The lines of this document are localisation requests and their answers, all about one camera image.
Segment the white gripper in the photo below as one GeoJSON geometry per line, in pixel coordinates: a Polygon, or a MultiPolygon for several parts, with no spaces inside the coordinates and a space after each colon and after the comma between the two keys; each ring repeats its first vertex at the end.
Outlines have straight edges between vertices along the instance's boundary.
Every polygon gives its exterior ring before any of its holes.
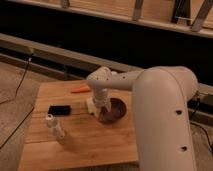
{"type": "Polygon", "coordinates": [[[110,105],[108,90],[107,89],[94,90],[93,101],[95,106],[98,108],[108,107],[110,105]]]}

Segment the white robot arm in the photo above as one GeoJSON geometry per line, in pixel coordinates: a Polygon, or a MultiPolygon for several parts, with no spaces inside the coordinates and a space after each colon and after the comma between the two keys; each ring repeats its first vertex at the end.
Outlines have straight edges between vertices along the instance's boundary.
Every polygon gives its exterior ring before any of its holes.
{"type": "Polygon", "coordinates": [[[198,90],[188,68],[151,67],[114,74],[101,67],[87,77],[93,103],[110,110],[108,89],[132,92],[140,171],[197,171],[187,102],[198,90]]]}

